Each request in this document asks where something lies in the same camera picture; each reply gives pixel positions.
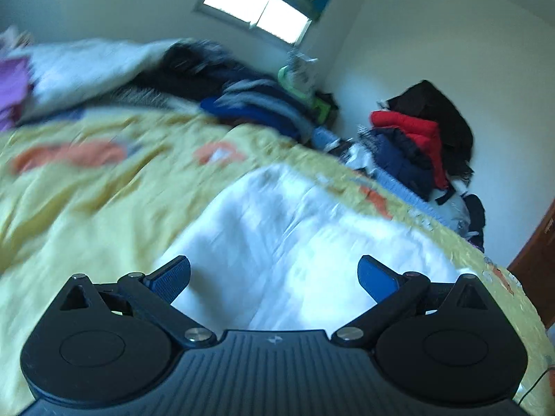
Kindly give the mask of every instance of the black cable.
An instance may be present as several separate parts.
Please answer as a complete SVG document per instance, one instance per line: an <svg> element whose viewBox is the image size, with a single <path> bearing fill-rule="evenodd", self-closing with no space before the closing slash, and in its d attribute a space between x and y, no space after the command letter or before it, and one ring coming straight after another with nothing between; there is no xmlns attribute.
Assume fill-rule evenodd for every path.
<svg viewBox="0 0 555 416"><path fill-rule="evenodd" d="M521 399L518 401L518 405L520 405L520 404L522 403L522 401L524 400L524 398L525 398L526 396L528 396L528 394L531 392L531 390L534 389L534 388L536 387L536 385L537 385L537 384L539 383L539 381L543 378L543 376L544 376L545 374L547 374L549 371L555 371L555 366L549 366L545 371L543 371L543 374L540 375L540 376L538 377L538 379L537 379L536 382L532 385L532 387L531 387L529 390L527 390L527 391L524 393L524 395L521 397Z"/></svg>

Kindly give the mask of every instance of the white logo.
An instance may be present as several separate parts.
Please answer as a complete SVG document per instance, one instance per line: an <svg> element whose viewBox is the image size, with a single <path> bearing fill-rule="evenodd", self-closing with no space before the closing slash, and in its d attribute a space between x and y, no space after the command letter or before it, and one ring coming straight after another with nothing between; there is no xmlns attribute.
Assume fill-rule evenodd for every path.
<svg viewBox="0 0 555 416"><path fill-rule="evenodd" d="M281 341L283 341L283 338L281 336L274 335L271 338L268 338L267 341L271 342L275 346L276 344L279 344Z"/></svg>

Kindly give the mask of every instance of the ribbed gray panel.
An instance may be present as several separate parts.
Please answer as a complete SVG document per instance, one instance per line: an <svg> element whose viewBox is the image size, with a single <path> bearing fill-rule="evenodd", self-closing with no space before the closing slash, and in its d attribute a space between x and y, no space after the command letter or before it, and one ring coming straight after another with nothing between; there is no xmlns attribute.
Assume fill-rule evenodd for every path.
<svg viewBox="0 0 555 416"><path fill-rule="evenodd" d="M186 352L163 384L132 402L105 409L68 410L39 401L23 414L525 415L511 401L483 408L453 409L434 407L412 399L384 381L364 351L334 346L323 331L229 332L216 347Z"/></svg>

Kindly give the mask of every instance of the silver screw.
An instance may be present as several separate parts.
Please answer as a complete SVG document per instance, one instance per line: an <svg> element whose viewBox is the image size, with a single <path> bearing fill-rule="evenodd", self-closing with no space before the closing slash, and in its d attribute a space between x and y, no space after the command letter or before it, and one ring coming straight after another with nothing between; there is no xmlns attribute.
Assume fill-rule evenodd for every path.
<svg viewBox="0 0 555 416"><path fill-rule="evenodd" d="M210 339L212 332L204 327L190 328L185 332L185 338L191 342L200 342Z"/></svg>
<svg viewBox="0 0 555 416"><path fill-rule="evenodd" d="M364 332L358 327L342 327L337 333L343 341L356 341L364 336Z"/></svg>

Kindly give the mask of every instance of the triangular cutout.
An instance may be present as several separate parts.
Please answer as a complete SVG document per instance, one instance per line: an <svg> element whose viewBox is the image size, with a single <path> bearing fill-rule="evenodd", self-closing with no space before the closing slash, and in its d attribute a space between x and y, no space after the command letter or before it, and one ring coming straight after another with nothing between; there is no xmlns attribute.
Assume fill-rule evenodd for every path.
<svg viewBox="0 0 555 416"><path fill-rule="evenodd" d="M60 310L68 311L68 310L78 310L79 308L88 308L89 303L85 298L85 294L83 292L82 286L74 286L69 291L66 300L62 304Z"/></svg>
<svg viewBox="0 0 555 416"><path fill-rule="evenodd" d="M471 285L465 285L461 292L457 307L472 308L473 310L487 310L478 291Z"/></svg>

